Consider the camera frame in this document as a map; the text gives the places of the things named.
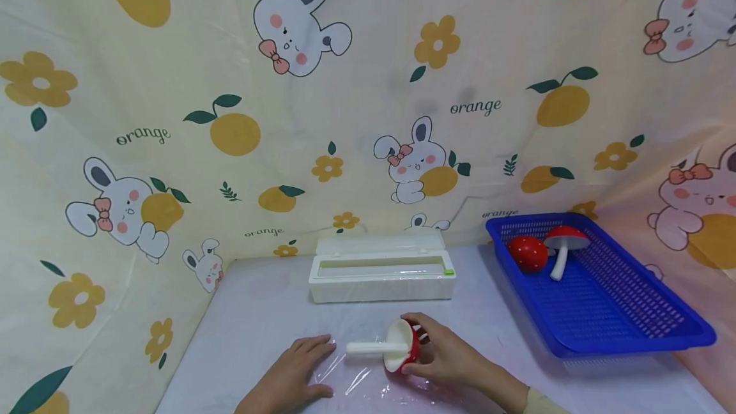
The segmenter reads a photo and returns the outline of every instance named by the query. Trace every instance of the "fabric backdrop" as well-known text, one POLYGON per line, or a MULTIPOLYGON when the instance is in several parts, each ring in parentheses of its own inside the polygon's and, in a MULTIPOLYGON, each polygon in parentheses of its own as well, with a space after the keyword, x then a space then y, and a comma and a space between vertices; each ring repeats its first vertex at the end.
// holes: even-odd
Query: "fabric backdrop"
POLYGON ((153 411, 233 259, 579 211, 716 328, 682 360, 736 412, 736 0, 0 11, 1 409, 153 411))

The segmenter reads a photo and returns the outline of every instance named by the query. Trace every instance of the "red ball with white dots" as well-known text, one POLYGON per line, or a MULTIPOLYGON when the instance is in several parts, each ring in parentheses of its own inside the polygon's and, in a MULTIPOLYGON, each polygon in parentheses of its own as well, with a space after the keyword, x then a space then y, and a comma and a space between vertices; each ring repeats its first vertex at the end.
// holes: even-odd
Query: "red ball with white dots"
POLYGON ((522 272, 536 273, 547 265, 547 247, 533 236, 517 236, 509 241, 507 248, 522 272))

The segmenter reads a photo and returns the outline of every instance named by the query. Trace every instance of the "cartoon bunny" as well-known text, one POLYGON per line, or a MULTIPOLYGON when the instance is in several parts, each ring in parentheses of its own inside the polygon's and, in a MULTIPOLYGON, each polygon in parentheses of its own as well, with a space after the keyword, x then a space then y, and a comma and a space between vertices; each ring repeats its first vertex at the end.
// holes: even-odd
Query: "cartoon bunny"
POLYGON ((219 241, 208 238, 202 243, 202 259, 190 250, 182 253, 184 263, 197 275, 199 283, 208 293, 212 293, 222 280, 222 259, 215 254, 215 248, 220 245, 219 241))
POLYGON ((318 66, 321 55, 348 51, 353 33, 343 22, 322 28, 312 13, 325 0, 260 0, 253 21, 262 42, 258 50, 273 61, 279 74, 304 77, 318 66))
MULTIPOLYGON (((421 213, 418 214, 418 215, 414 215, 414 216, 411 217, 411 225, 408 226, 404 230, 410 230, 410 229, 414 229, 416 227, 428 227, 427 225, 425 225, 426 222, 427 222, 427 216, 426 215, 423 215, 421 213)), ((449 220, 446 220, 446 219, 438 220, 437 222, 435 222, 432 225, 432 228, 433 229, 439 229, 439 230, 448 230, 448 229, 450 229, 450 221, 449 220)))
POLYGON ((719 40, 736 45, 736 0, 663 0, 644 33, 644 53, 669 63, 697 56, 719 40))
POLYGON ((373 144, 373 155, 376 158, 388 157, 388 175, 398 183, 391 200, 403 204, 415 204, 424 200, 420 178, 432 168, 445 165, 445 149, 436 142, 431 142, 432 119, 418 118, 411 128, 413 143, 399 143, 392 136, 378 138, 373 144))
POLYGON ((659 197, 669 206, 647 219, 669 249, 687 248, 688 235, 703 228, 703 216, 736 216, 736 144, 723 152, 718 168, 698 163, 698 152, 670 170, 659 187, 659 197))
POLYGON ((141 219, 142 202, 151 195, 147 183, 137 178, 117 180, 96 157, 84 162, 84 176, 102 195, 92 204, 74 201, 66 207, 66 218, 74 230, 84 236, 93 236, 97 229, 109 232, 123 245, 136 243, 152 263, 158 264, 169 248, 169 235, 141 219))

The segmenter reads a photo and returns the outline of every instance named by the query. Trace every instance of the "pink bow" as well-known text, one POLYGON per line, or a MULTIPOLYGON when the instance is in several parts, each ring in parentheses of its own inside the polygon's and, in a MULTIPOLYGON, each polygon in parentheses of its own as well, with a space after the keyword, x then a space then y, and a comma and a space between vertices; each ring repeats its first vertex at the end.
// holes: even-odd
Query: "pink bow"
POLYGON ((662 34, 669 25, 669 20, 654 20, 644 27, 644 33, 649 37, 649 42, 644 45, 644 54, 656 55, 667 47, 662 34))
POLYGON ((670 182, 674 185, 679 185, 689 180, 710 180, 713 177, 713 172, 704 164, 698 163, 689 170, 672 170, 670 171, 670 182))
POLYGON ((112 222, 110 221, 110 207, 112 206, 112 202, 110 202, 110 198, 95 198, 92 203, 100 214, 97 217, 97 225, 100 226, 100 230, 106 232, 112 231, 112 222))
POLYGON ((277 73, 286 74, 286 72, 289 71, 289 61, 281 59, 281 57, 278 56, 276 52, 276 42, 273 40, 262 41, 261 44, 258 45, 258 50, 274 61, 274 70, 277 73))
POLYGON ((391 166, 397 167, 401 163, 401 159, 408 156, 408 154, 411 153, 413 149, 411 146, 407 146, 407 144, 403 144, 401 148, 399 148, 399 152, 396 155, 388 156, 388 163, 391 163, 391 166))

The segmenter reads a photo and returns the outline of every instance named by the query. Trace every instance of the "left hand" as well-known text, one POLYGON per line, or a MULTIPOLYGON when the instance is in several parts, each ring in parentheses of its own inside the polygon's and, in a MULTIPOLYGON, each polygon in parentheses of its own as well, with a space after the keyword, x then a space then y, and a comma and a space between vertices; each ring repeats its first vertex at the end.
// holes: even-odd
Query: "left hand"
POLYGON ((281 414, 319 398, 332 398, 328 385, 307 385, 314 366, 335 350, 330 335, 296 339, 243 398, 234 414, 281 414))

